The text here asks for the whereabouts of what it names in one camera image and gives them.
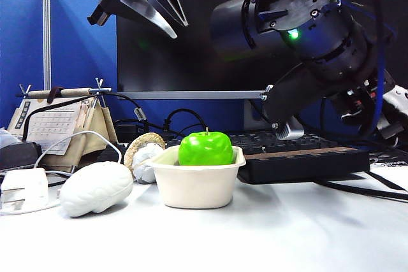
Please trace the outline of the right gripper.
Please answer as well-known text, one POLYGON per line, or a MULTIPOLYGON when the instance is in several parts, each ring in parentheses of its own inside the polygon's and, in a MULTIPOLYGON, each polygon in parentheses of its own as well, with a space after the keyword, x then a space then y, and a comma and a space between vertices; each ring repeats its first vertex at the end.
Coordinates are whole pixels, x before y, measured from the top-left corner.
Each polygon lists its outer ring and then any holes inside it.
MULTIPOLYGON (((371 76, 365 80, 362 87, 342 91, 331 97, 331 102, 343 123, 358 126, 360 134, 367 131, 371 125, 375 108, 376 85, 377 78, 371 76)), ((392 138, 398 134, 398 111, 391 103, 394 88, 394 79, 391 76, 385 76, 382 112, 375 128, 382 138, 392 138)))

